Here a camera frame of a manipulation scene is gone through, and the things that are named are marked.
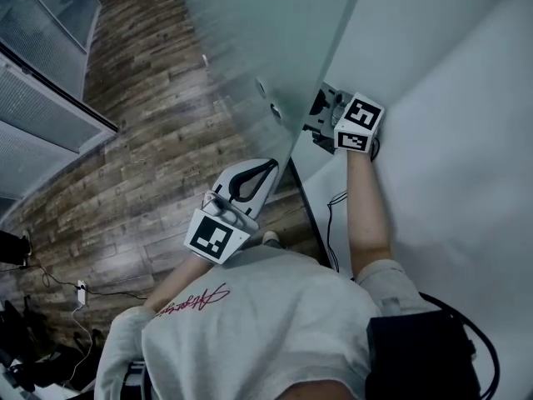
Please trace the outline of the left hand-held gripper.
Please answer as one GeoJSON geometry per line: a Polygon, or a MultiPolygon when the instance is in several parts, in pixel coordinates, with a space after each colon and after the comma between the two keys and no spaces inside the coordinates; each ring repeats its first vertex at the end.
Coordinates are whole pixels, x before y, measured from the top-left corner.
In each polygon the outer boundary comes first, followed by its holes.
{"type": "Polygon", "coordinates": [[[279,165],[274,158],[255,158],[226,168],[194,211],[184,246],[214,264],[238,253],[259,225],[256,222],[276,181],[279,165]],[[249,192],[241,187],[254,182],[249,192]]]}

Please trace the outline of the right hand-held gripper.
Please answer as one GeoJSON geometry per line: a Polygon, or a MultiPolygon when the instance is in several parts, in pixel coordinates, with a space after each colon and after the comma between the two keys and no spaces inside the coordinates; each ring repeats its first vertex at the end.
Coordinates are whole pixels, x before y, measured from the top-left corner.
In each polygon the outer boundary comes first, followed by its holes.
{"type": "Polygon", "coordinates": [[[321,85],[302,128],[314,143],[328,141],[335,152],[344,149],[370,153],[385,115],[385,108],[359,92],[336,91],[321,85]]]}

